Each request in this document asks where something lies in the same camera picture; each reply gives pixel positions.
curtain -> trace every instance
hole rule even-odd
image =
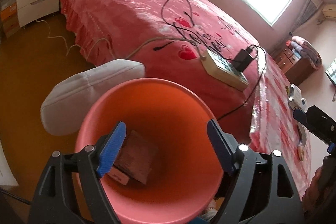
[[[307,0],[298,19],[294,23],[294,26],[289,33],[290,35],[293,35],[293,32],[300,27],[303,23],[307,22],[323,5],[323,0]]]

wooden floor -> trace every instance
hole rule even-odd
[[[62,35],[69,45],[74,43],[75,35],[65,29],[63,15],[45,19],[51,36]],[[3,38],[0,44],[0,140],[19,184],[11,192],[29,200],[51,153],[72,153],[76,140],[76,134],[56,137],[44,130],[41,104],[56,84],[93,68],[77,47],[66,56],[63,39],[48,39],[48,32],[45,22],[33,22],[9,39]],[[9,198],[8,201],[26,220],[29,207]]]

silver bolt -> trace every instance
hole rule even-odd
[[[93,145],[87,145],[87,146],[85,146],[85,148],[84,148],[84,150],[86,151],[86,152],[91,152],[91,151],[93,151],[95,149],[95,147],[93,146]]]
[[[246,144],[240,144],[238,147],[241,151],[244,151],[244,152],[249,150],[249,147]]]
[[[276,156],[276,157],[281,157],[281,152],[279,150],[274,150],[273,151],[273,154]]]
[[[53,157],[53,158],[57,158],[59,155],[61,155],[61,153],[60,153],[59,151],[54,151],[54,152],[52,153],[52,157]]]

heart pattern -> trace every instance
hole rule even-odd
[[[187,45],[182,45],[182,49],[178,52],[178,56],[184,60],[192,60],[197,58],[193,50]]]
[[[175,21],[178,22],[178,23],[180,23],[184,27],[191,28],[190,23],[187,22],[187,20],[184,19],[183,17],[175,18]]]

power strip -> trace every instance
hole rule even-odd
[[[249,86],[246,77],[221,56],[208,49],[204,51],[203,56],[204,59],[201,59],[203,67],[212,77],[240,91]]]

